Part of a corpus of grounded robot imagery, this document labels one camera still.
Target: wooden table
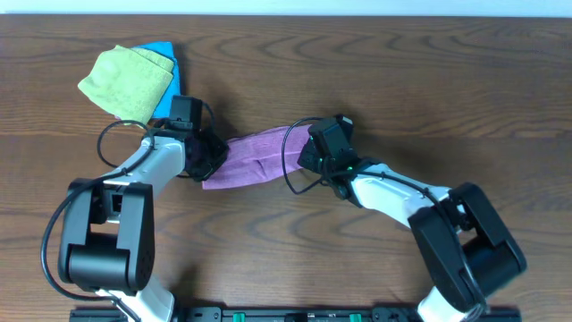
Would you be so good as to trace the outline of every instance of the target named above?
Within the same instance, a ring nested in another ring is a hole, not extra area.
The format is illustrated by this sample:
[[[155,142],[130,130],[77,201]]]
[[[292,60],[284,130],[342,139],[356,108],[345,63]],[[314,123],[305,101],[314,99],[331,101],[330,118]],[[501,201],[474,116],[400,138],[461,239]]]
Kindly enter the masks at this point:
[[[68,183],[109,171],[95,147],[114,119],[76,86],[102,51],[158,40],[175,44],[183,88],[211,104],[225,138],[344,113],[362,155],[424,182],[482,186],[529,263],[491,303],[518,305],[526,321],[569,319],[572,22],[3,15],[0,320],[64,321],[81,304],[50,289],[38,261]],[[130,155],[133,132],[112,133],[106,155]],[[417,303],[432,286],[410,232],[323,187],[294,196],[282,179],[227,191],[175,179],[155,220],[155,272],[187,303]]]

